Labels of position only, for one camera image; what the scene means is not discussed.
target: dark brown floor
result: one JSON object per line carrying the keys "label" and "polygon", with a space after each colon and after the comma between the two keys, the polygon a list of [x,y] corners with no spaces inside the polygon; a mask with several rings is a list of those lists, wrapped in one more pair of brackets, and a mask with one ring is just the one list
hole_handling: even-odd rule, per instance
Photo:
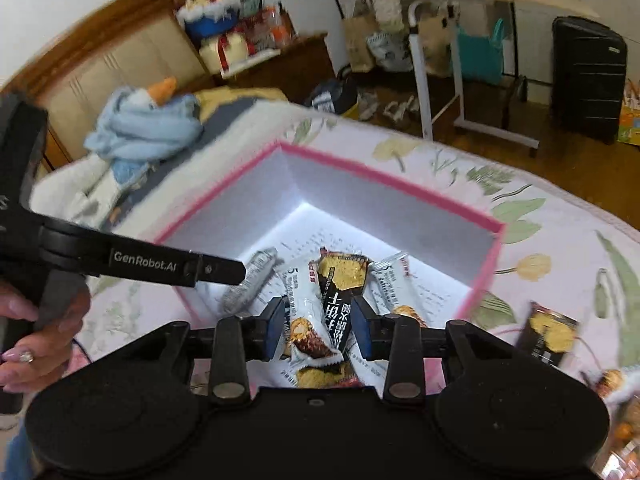
{"label": "dark brown floor", "polygon": [[[359,86],[373,89],[381,103],[380,111],[391,101],[406,101],[415,95],[413,75],[372,73],[357,78]],[[431,107],[436,113],[453,96],[451,80],[430,78]],[[470,120],[500,126],[500,91],[476,83],[465,84],[466,115]],[[512,102],[511,130],[540,140],[535,158],[525,146],[453,126],[458,107],[452,106],[435,124],[434,138],[485,158],[535,173],[556,186],[587,200],[640,229],[640,149],[560,130],[552,124],[548,108],[532,103]],[[381,113],[372,123],[393,124]],[[408,121],[401,128],[421,136],[420,123]]]}

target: bed headboard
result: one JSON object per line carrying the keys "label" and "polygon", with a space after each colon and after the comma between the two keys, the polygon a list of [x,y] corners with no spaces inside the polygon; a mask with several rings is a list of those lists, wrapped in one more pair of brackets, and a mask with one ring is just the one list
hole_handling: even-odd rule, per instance
{"label": "bed headboard", "polygon": [[215,82],[174,12],[185,0],[115,0],[56,38],[2,89],[49,111],[44,163],[55,169],[85,155],[82,144],[109,95],[175,76],[181,91]]}

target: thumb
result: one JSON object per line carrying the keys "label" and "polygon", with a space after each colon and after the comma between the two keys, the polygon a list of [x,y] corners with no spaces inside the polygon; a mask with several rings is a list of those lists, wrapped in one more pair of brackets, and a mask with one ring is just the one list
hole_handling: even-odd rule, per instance
{"label": "thumb", "polygon": [[0,316],[36,321],[38,309],[9,283],[0,280]]}

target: person's finger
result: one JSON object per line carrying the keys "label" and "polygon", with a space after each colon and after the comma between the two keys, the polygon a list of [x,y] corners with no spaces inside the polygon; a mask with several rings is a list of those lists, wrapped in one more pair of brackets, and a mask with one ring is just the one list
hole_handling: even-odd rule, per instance
{"label": "person's finger", "polygon": [[0,280],[0,316],[36,321],[38,309],[9,283]]}
{"label": "person's finger", "polygon": [[6,362],[0,366],[0,384],[4,386],[35,381],[69,361],[70,357],[71,345],[68,345],[52,355],[34,359],[31,363]]}
{"label": "person's finger", "polygon": [[89,287],[84,284],[82,289],[78,292],[74,300],[66,310],[65,315],[58,322],[60,332],[67,332],[74,327],[82,318],[89,312],[91,306],[91,294],[89,293]]}
{"label": "person's finger", "polygon": [[2,354],[2,359],[9,362],[21,362],[46,357],[68,346],[78,332],[82,330],[82,321],[76,322],[66,332],[60,332],[56,322],[23,337],[15,346]]}
{"label": "person's finger", "polygon": [[47,386],[51,386],[66,372],[66,363],[61,364],[53,371],[45,376],[39,377],[34,381],[25,383],[11,383],[4,387],[4,391],[8,394],[28,394],[31,392],[40,392]]}

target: black suitcase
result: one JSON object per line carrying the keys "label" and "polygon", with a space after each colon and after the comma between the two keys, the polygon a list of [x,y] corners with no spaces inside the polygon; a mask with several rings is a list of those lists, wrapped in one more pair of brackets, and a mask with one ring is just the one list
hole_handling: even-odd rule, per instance
{"label": "black suitcase", "polygon": [[556,18],[552,111],[565,129],[615,142],[625,91],[626,43],[600,23]]}

